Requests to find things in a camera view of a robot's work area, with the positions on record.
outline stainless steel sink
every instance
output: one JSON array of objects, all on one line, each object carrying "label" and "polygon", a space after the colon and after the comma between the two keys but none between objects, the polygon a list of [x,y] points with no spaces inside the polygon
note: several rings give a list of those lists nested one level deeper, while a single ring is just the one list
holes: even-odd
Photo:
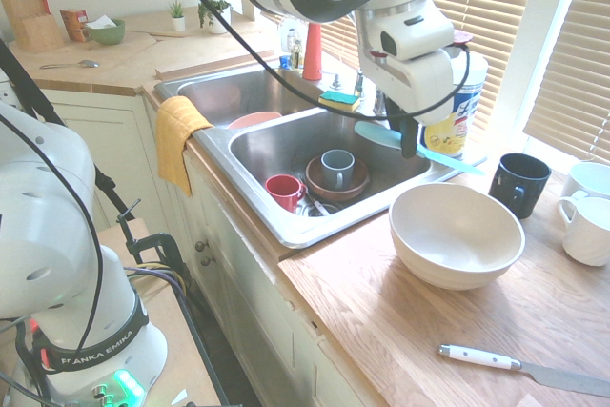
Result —
[{"label": "stainless steel sink", "polygon": [[[315,100],[321,91],[294,72],[276,69],[279,74]],[[165,97],[184,95],[216,127],[224,128],[237,118],[255,112],[280,112],[283,115],[312,107],[281,86],[260,67],[224,71],[184,78],[156,85]]]},{"label": "stainless steel sink", "polygon": [[[285,75],[312,97],[321,93],[321,89],[293,73]],[[194,138],[287,247],[313,245],[385,210],[411,187],[458,174],[455,169],[418,156],[406,160],[400,151],[360,137],[354,131],[354,119],[312,108],[258,66],[162,83],[157,89],[166,97],[188,96],[215,125],[196,132]],[[245,129],[223,129],[239,116],[267,110],[284,116]],[[303,179],[311,159],[335,148],[348,150],[362,160],[371,181],[362,194],[350,201],[318,199],[327,207],[329,216],[321,216],[308,197],[291,214],[265,191],[264,183],[270,176],[287,173]],[[482,157],[469,158],[465,162],[474,164],[481,160]]]}]

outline white cup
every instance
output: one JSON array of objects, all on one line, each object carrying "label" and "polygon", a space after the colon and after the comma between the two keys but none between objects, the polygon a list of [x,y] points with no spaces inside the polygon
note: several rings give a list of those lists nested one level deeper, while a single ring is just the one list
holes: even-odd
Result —
[{"label": "white cup", "polygon": [[[564,202],[574,206],[574,216],[565,212]],[[577,201],[562,197],[558,207],[567,228],[563,239],[565,252],[589,266],[606,264],[610,260],[610,200],[587,197]]]},{"label": "white cup", "polygon": [[356,159],[347,150],[328,150],[321,157],[324,186],[331,191],[350,187]]},{"label": "white cup", "polygon": [[[597,162],[580,162],[575,165],[561,191],[561,197],[566,196],[572,197],[575,201],[585,197],[610,199],[610,166]],[[568,210],[568,213],[574,214],[574,206]]]}]

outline succulent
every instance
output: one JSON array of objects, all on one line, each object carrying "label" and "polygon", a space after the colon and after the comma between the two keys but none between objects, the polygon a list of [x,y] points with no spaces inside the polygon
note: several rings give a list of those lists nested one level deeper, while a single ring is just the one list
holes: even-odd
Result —
[{"label": "succulent", "polygon": [[184,17],[184,11],[182,10],[182,2],[174,0],[170,3],[170,15],[172,18]]}]

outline pink bowl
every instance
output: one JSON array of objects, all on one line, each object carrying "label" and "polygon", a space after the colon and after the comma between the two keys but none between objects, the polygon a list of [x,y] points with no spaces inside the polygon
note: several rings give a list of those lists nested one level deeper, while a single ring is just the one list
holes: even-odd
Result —
[{"label": "pink bowl", "polygon": [[233,123],[227,126],[227,129],[242,129],[254,124],[264,123],[272,119],[280,118],[282,115],[278,112],[256,112],[246,114],[241,118],[237,118]]}]

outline sponge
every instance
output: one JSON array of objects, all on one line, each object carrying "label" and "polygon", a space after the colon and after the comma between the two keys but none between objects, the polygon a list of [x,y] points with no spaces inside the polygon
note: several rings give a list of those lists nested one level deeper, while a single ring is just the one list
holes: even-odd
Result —
[{"label": "sponge", "polygon": [[318,102],[334,109],[353,112],[360,105],[360,97],[342,92],[326,91],[320,95]]}]

